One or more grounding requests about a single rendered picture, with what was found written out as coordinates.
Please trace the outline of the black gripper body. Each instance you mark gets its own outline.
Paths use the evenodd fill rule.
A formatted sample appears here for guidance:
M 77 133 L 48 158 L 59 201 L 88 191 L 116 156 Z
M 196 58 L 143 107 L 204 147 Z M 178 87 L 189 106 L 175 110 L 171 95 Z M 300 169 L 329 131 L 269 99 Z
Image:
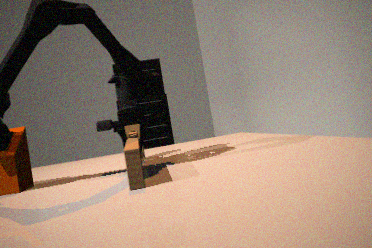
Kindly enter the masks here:
M 138 96 L 126 96 L 126 97 L 117 98 L 118 109 L 120 108 L 120 105 L 122 105 L 121 104 L 122 102 L 125 102 L 125 106 L 129 106 L 129 105 L 132 105 L 132 101 L 137 101 L 138 103 Z M 135 124 L 139 124 L 140 126 L 147 126 L 149 125 L 150 122 L 152 123 L 165 122 L 164 113 L 162 112 L 151 113 L 147 117 L 138 119 L 137 123 Z M 135 125 L 135 124 L 129 123 L 129 124 L 124 124 L 124 125 L 119 125 L 118 121 L 112 122 L 112 120 L 104 120 L 104 121 L 98 121 L 96 123 L 96 128 L 97 128 L 97 132 L 108 131 L 108 130 L 111 130 L 112 128 L 114 129 L 114 131 L 116 131 L 116 130 L 123 129 L 123 126 Z

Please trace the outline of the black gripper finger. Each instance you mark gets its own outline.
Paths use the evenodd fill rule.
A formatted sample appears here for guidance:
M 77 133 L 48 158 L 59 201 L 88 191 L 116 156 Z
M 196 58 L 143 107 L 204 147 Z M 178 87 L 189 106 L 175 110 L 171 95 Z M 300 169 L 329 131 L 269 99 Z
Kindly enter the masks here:
M 146 128 L 147 127 L 150 127 L 150 125 L 139 127 L 140 152 L 142 152 L 143 140 L 144 140 L 144 135 L 145 135 L 145 132 L 146 132 Z
M 125 129 L 121 129 L 121 130 L 116 130 L 114 131 L 114 133 L 117 132 L 118 135 L 120 136 L 120 138 L 122 139 L 124 145 L 126 144 L 126 140 L 127 140 L 127 136 L 126 136 L 126 133 L 125 133 Z

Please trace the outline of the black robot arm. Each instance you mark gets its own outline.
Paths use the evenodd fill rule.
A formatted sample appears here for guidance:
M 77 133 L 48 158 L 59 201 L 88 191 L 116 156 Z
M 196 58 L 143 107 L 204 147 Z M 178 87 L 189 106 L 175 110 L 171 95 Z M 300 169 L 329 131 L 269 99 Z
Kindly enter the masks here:
M 63 0 L 32 0 L 23 27 L 7 55 L 0 63 L 0 151 L 5 151 L 11 142 L 13 131 L 3 124 L 3 115 L 10 107 L 8 93 L 12 83 L 33 53 L 38 42 L 50 34 L 58 25 L 84 24 L 109 52 L 112 60 L 124 76 L 112 75 L 108 83 L 116 83 L 117 98 L 126 96 L 159 95 L 162 91 L 160 75 L 142 71 L 142 63 L 124 48 L 94 9 L 85 3 Z M 136 103 L 135 103 L 136 102 Z M 121 103 L 117 112 L 119 125 L 135 124 L 145 115 L 143 104 L 132 101 L 132 105 Z

